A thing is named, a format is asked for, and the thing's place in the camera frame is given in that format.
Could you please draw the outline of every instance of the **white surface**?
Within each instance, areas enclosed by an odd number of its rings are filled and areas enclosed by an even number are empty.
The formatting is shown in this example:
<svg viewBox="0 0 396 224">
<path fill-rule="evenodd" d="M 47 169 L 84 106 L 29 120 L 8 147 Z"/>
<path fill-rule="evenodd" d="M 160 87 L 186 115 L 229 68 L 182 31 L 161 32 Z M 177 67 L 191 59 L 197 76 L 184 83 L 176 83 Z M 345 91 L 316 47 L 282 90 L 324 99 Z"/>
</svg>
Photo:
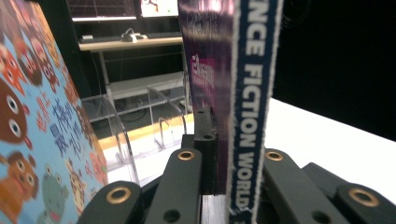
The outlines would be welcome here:
<svg viewBox="0 0 396 224">
<path fill-rule="evenodd" d="M 264 144 L 300 167 L 314 162 L 396 203 L 395 142 L 271 99 Z"/>
</svg>

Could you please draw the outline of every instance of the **cartoon character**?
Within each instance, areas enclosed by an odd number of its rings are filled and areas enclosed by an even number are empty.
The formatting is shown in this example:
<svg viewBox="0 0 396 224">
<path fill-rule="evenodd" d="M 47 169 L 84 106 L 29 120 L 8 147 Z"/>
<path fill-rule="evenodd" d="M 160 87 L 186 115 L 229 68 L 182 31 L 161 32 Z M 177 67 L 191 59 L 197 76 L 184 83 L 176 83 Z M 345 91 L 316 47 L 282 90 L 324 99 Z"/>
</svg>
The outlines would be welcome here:
<svg viewBox="0 0 396 224">
<path fill-rule="evenodd" d="M 38 217 L 37 224 L 60 223 L 69 191 L 66 185 L 62 186 L 61 177 L 52 174 L 49 165 L 46 165 L 46 172 L 41 181 L 45 210 Z"/>
<path fill-rule="evenodd" d="M 7 177 L 0 180 L 0 210 L 12 223 L 17 223 L 23 203 L 35 199 L 38 192 L 35 159 L 29 156 L 26 160 L 16 151 L 7 159 L 0 156 L 0 162 L 8 164 Z"/>
<path fill-rule="evenodd" d="M 41 86 L 43 76 L 35 54 L 22 38 L 15 37 L 12 42 L 21 70 L 33 85 Z"/>
<path fill-rule="evenodd" d="M 61 56 L 58 53 L 56 48 L 55 38 L 52 35 L 52 31 L 50 30 L 50 26 L 47 24 L 46 18 L 44 17 L 44 13 L 41 10 L 39 5 L 32 5 L 33 12 L 36 15 L 38 23 L 40 24 L 41 28 L 43 29 L 44 34 L 44 41 L 49 50 L 49 55 L 52 57 L 53 62 L 55 63 L 56 67 L 61 66 Z"/>
<path fill-rule="evenodd" d="M 2 116 L 0 117 L 0 140 L 19 144 L 25 142 L 26 146 L 32 148 L 32 142 L 27 137 L 26 114 L 29 109 L 22 105 L 17 95 L 0 78 L 0 108 Z"/>
<path fill-rule="evenodd" d="M 24 90 L 21 86 L 20 80 L 26 83 L 26 78 L 21 72 L 20 67 L 17 64 L 14 56 L 11 52 L 0 43 L 0 73 L 3 74 L 6 81 L 15 87 L 22 95 Z"/>
<path fill-rule="evenodd" d="M 91 152 L 90 158 L 95 178 L 104 185 L 108 184 L 106 159 L 103 152 Z"/>
<path fill-rule="evenodd" d="M 20 18 L 22 18 L 22 15 L 17 15 L 17 19 L 14 19 L 13 17 L 16 15 L 16 13 L 14 13 L 15 3 L 11 2 L 11 5 L 12 6 L 10 6 L 9 1 L 0 1 L 0 7 L 7 10 L 1 11 L 2 15 L 0 16 L 4 20 L 1 28 L 14 46 L 17 54 L 17 62 L 20 65 L 22 72 L 33 85 L 39 86 L 41 85 L 42 75 L 38 66 L 38 61 L 30 47 L 25 43 L 22 30 L 18 28 L 19 25 L 15 21 L 18 20 L 21 22 Z"/>
<path fill-rule="evenodd" d="M 91 136 L 94 135 L 94 131 L 90 124 L 90 120 L 88 119 L 88 115 L 79 105 L 77 105 L 76 111 L 78 115 L 78 121 L 81 124 L 81 130 L 84 132 L 84 136 L 88 140 L 90 147 L 92 147 Z"/>
<path fill-rule="evenodd" d="M 47 80 L 49 81 L 52 91 L 56 92 L 56 86 L 59 86 L 59 80 L 55 76 L 55 72 L 53 71 L 52 64 L 50 63 L 50 59 L 47 56 L 46 51 L 44 50 L 43 46 L 41 45 L 41 43 L 37 39 L 37 37 L 35 37 L 35 36 L 30 37 L 30 41 L 31 41 L 33 49 L 35 51 L 35 55 L 38 58 L 38 64 L 39 64 L 42 72 L 44 73 Z"/>
<path fill-rule="evenodd" d="M 70 77 L 66 80 L 66 85 L 64 85 L 64 94 L 70 105 L 77 106 L 78 93 Z"/>
<path fill-rule="evenodd" d="M 69 171 L 70 174 L 70 184 L 73 190 L 73 199 L 75 206 L 77 208 L 78 216 L 81 215 L 82 210 L 84 209 L 84 202 L 85 202 L 85 193 L 84 190 L 87 188 L 87 184 L 83 181 L 81 181 L 81 171 L 79 171 L 79 174 L 76 174 L 76 172 L 73 169 L 73 162 L 65 161 L 67 166 L 67 170 Z"/>
</svg>

